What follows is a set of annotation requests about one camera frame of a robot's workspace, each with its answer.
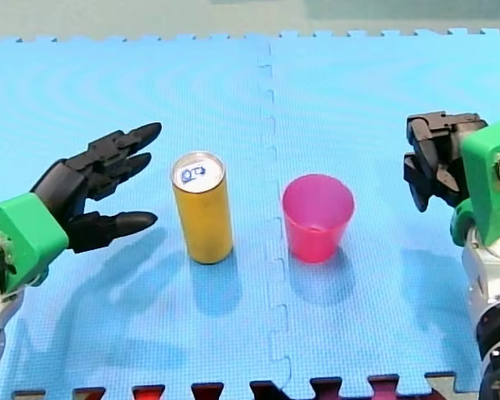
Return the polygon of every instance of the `foam mat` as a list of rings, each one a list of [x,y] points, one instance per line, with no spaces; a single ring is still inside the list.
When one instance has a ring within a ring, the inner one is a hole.
[[[148,169],[88,205],[159,221],[63,254],[27,290],[7,327],[0,399],[93,387],[128,399],[163,385],[171,400],[192,398],[194,383],[240,399],[263,380],[304,399],[310,379],[330,377],[360,398],[382,375],[415,395],[431,391],[427,373],[476,389],[452,210],[433,201],[420,214],[402,178],[406,116],[437,110],[500,119],[497,31],[0,43],[0,201],[98,136],[163,125]],[[215,267],[188,260],[168,176],[195,149],[227,164],[236,251]],[[314,172],[342,179],[357,211],[337,256],[308,268],[288,256],[279,198]]]

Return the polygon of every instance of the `can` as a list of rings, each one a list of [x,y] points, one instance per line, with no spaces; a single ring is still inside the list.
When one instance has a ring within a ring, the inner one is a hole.
[[[172,189],[189,256],[214,264],[233,249],[226,168],[210,152],[190,152],[173,165]]]

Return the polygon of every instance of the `robotic hand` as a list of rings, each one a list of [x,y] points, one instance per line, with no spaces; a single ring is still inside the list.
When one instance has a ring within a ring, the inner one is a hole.
[[[110,196],[150,163],[150,153],[135,154],[161,128],[156,122],[101,137],[86,152],[56,161],[29,193],[0,203],[0,357],[5,326],[23,302],[23,289],[40,285],[59,254],[68,248],[75,253],[104,248],[157,221],[150,212],[109,217],[84,213],[84,208],[88,198]]]
[[[469,310],[482,359],[481,400],[500,399],[500,122],[432,112],[407,119],[414,152],[404,179],[420,212],[431,196],[454,208],[450,232],[463,247]]]

